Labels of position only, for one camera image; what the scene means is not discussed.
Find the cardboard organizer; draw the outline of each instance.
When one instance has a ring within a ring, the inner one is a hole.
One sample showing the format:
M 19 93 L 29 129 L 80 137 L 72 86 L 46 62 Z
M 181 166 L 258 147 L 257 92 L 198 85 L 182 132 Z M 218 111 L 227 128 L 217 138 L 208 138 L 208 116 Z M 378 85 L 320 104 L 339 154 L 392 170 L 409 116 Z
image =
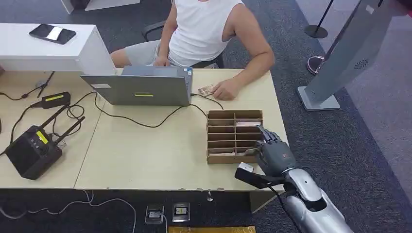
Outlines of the cardboard organizer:
M 207 163 L 256 163 L 255 157 L 245 151 L 255 148 L 262 133 L 256 126 L 240 124 L 258 123 L 263 126 L 261 110 L 212 110 L 207 112 Z

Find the office chair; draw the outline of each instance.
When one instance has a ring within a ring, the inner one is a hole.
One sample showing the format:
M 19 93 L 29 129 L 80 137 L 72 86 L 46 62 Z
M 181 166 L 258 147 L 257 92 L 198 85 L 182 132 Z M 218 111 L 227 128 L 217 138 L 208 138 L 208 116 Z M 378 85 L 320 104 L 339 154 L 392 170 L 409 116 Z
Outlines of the office chair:
M 149 41 L 149 39 L 147 38 L 147 35 L 155 30 L 161 29 L 165 26 L 166 21 L 162 21 L 162 22 L 158 22 L 152 25 L 149 25 L 145 28 L 143 28 L 142 30 L 142 36 L 144 37 L 145 41 Z M 223 63 L 223 56 L 222 56 L 223 52 L 221 54 L 219 54 L 219 56 L 217 56 L 215 59 L 210 60 L 210 61 L 203 61 L 203 62 L 199 62 L 196 63 L 194 65 L 192 65 L 193 68 L 205 68 L 211 64 L 216 63 L 217 66 L 221 69 L 224 68 L 224 63 Z

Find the man's arm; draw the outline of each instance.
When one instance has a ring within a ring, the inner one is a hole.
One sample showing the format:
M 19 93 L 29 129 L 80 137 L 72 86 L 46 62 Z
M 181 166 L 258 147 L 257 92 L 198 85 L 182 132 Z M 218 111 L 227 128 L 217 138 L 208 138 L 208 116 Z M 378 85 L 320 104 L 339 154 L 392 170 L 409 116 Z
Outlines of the man's arm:
M 244 86 L 262 77 L 275 63 L 272 48 L 263 36 L 255 16 L 246 6 L 236 5 L 227 22 L 233 27 L 252 60 L 237 76 L 215 86 L 213 96 L 221 100 L 233 100 Z
M 173 3 L 170 10 L 169 16 L 166 20 L 165 26 L 162 31 L 162 39 L 160 40 L 159 55 L 154 62 L 155 66 L 168 66 L 168 56 L 169 56 L 169 42 L 172 37 L 173 32 L 177 28 L 177 9 L 176 5 Z

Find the stanchion base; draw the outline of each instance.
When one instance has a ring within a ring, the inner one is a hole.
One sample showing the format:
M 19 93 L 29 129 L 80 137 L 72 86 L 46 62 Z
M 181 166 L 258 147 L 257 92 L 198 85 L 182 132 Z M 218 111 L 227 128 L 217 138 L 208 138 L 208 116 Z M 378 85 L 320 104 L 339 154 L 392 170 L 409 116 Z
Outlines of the stanchion base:
M 322 103 L 313 103 L 310 101 L 309 97 L 305 92 L 305 86 L 300 86 L 297 88 L 297 93 L 302 100 L 303 106 L 306 111 L 323 111 L 323 110 L 338 110 L 341 108 L 335 96 L 332 95 L 327 100 Z
M 322 56 L 313 56 L 308 59 L 308 62 L 306 62 L 306 68 L 308 71 L 313 74 L 317 75 L 318 74 L 318 67 L 321 65 L 324 57 Z
M 327 37 L 326 29 L 319 27 L 318 31 L 316 31 L 317 28 L 318 26 L 316 25 L 309 25 L 305 27 L 305 33 L 310 37 L 318 38 L 318 39 L 323 39 Z

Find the gray shorts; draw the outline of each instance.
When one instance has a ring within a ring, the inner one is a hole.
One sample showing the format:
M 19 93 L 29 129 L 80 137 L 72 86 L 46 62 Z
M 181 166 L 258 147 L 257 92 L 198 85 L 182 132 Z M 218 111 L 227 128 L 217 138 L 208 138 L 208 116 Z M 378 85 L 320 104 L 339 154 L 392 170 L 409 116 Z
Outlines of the gray shorts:
M 125 47 L 127 58 L 133 66 L 153 66 L 159 53 L 160 40 L 143 42 Z M 171 66 L 180 66 L 178 62 L 168 57 Z

